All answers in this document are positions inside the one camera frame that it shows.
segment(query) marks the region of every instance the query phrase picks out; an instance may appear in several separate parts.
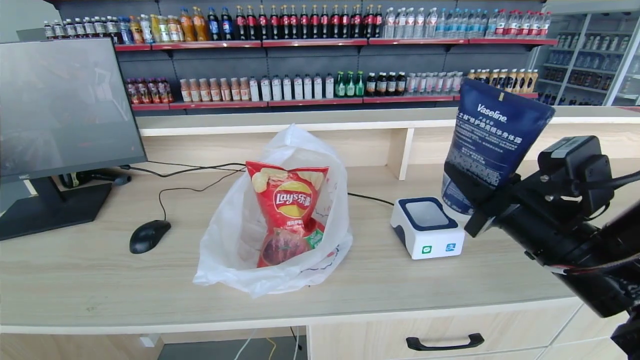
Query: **lay's chip bag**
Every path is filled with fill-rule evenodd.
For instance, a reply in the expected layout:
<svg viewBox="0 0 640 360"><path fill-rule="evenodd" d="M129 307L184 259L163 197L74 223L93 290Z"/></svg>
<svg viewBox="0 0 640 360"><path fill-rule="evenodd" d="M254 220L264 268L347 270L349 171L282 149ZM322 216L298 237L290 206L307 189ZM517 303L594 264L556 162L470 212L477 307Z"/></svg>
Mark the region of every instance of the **lay's chip bag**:
<svg viewBox="0 0 640 360"><path fill-rule="evenodd" d="M322 241L324 226L311 215L329 168L285 170L247 161L246 169L267 223L257 266L278 265L314 249Z"/></svg>

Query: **white cable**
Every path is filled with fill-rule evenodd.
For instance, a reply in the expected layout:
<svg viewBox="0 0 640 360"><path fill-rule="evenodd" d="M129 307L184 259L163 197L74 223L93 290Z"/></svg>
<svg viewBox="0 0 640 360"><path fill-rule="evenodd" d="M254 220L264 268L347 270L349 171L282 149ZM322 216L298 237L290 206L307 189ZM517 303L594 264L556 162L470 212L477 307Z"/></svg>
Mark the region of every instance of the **white cable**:
<svg viewBox="0 0 640 360"><path fill-rule="evenodd" d="M236 357L234 358L234 360L238 360L238 358L240 357L240 354L242 354L242 351L244 350L244 348L246 348L247 344L249 344L249 341L251 341L251 338L253 337L253 335L255 335L255 331L257 329L254 329L251 332L251 335L249 335L249 338L244 342L244 345L240 348L240 350L238 351L238 353L236 354Z"/></svg>
<svg viewBox="0 0 640 360"><path fill-rule="evenodd" d="M293 360L298 356L298 340L300 340L300 326L296 326L296 348L293 350Z"/></svg>

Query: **lay's logo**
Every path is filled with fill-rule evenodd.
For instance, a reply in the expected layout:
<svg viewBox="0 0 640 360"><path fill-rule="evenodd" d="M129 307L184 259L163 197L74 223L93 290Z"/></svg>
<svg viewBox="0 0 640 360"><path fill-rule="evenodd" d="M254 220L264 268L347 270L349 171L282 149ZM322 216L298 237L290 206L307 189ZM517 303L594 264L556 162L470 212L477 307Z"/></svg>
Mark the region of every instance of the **lay's logo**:
<svg viewBox="0 0 640 360"><path fill-rule="evenodd" d="M278 212L292 218L300 218L311 205L311 189L299 182L289 181L273 192L273 203Z"/></svg>

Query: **drawer handle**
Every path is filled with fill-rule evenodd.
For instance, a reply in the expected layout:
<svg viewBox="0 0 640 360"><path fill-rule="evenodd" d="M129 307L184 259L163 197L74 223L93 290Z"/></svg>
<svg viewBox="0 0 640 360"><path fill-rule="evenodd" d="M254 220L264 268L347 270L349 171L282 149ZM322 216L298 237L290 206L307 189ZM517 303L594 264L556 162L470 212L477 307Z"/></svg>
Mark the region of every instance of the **drawer handle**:
<svg viewBox="0 0 640 360"><path fill-rule="evenodd" d="M475 334L469 334L469 343L464 345L454 345L451 347L426 347L418 338L407 338L406 346L415 351L443 351L443 350L457 350L461 348L473 348L484 343L484 338L479 332Z"/></svg>

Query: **white plastic bag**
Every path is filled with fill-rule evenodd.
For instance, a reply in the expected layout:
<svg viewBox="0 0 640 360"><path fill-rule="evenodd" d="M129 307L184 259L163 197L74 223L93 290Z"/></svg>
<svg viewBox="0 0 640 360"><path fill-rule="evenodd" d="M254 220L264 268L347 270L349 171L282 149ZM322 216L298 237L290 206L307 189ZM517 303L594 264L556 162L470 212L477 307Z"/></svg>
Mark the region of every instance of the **white plastic bag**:
<svg viewBox="0 0 640 360"><path fill-rule="evenodd" d="M200 242L193 282L222 282L254 298L323 282L353 243L344 164L329 145L295 125L279 132L256 160L284 168L329 167L313 215L325 226L322 242L279 265L256 268L267 227L251 179L244 173L211 218Z"/></svg>

